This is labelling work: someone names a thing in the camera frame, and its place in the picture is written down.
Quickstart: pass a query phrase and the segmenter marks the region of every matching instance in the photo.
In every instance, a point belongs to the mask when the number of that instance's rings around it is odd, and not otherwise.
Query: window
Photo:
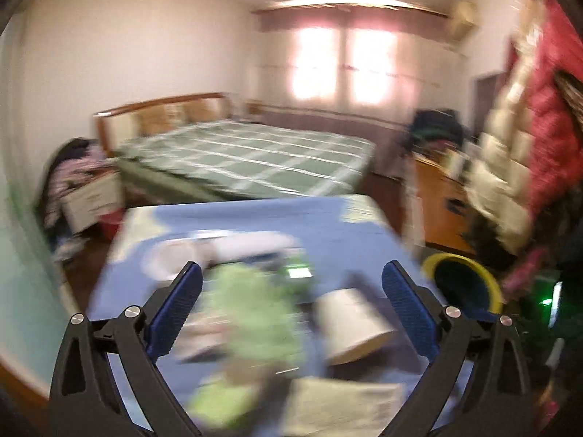
[[[336,91],[337,31],[304,28],[297,32],[293,94],[300,100],[332,98]]]
[[[387,31],[355,29],[352,66],[353,96],[358,103],[377,105],[392,92],[396,36]]]

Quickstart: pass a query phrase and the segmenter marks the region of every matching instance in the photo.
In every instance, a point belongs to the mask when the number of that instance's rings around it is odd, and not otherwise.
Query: red jacket
[[[556,2],[546,0],[547,20],[529,84],[533,112],[529,211],[538,214],[583,179],[583,147],[553,75],[563,69],[583,80],[583,43]]]

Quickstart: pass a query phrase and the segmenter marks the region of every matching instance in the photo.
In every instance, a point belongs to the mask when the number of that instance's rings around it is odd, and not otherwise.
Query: silver screw
[[[500,317],[500,323],[509,327],[512,325],[512,319],[507,315],[502,315],[502,317]]]
[[[445,309],[445,313],[452,319],[458,319],[462,316],[462,311],[453,305],[450,305],[447,309]]]
[[[131,307],[125,309],[124,315],[129,319],[133,319],[134,317],[140,315],[140,308],[136,305],[132,305]]]
[[[71,323],[73,325],[79,325],[84,320],[85,320],[85,316],[83,314],[75,314],[71,317]]]

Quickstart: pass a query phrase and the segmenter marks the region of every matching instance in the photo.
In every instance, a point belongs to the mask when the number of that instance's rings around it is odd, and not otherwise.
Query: blue tablecloth
[[[249,200],[190,205],[163,205],[133,209],[113,244],[89,307],[91,320],[118,316],[127,306],[143,304],[155,288],[155,281],[142,270],[144,256],[161,240],[189,236],[192,231],[229,229],[235,231],[280,231],[298,238],[307,251],[316,278],[319,296],[345,286],[349,271],[364,275],[369,285],[384,297],[381,272],[390,260],[398,260],[412,279],[439,293],[422,276],[400,244],[400,239],[385,227],[370,199],[363,196],[306,197],[299,199]],[[308,363],[306,376],[329,376],[319,337],[307,334]],[[387,346],[387,360],[364,381],[403,383],[408,396],[423,371],[427,359],[419,357],[406,335],[400,334]],[[134,422],[147,426],[133,397],[117,357],[112,369]],[[210,375],[218,363],[180,363],[172,353],[160,358],[158,368],[181,404],[193,396],[200,381]],[[446,422],[448,413],[461,395],[471,370],[466,363],[454,393],[437,426]],[[265,416],[255,427],[254,436],[276,437],[279,416]]]

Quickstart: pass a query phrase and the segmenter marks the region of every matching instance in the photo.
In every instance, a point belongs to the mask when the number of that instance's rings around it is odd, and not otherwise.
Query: red bucket
[[[121,224],[124,222],[124,209],[119,208],[111,213],[99,216],[99,224],[103,235],[109,240],[113,241]]]

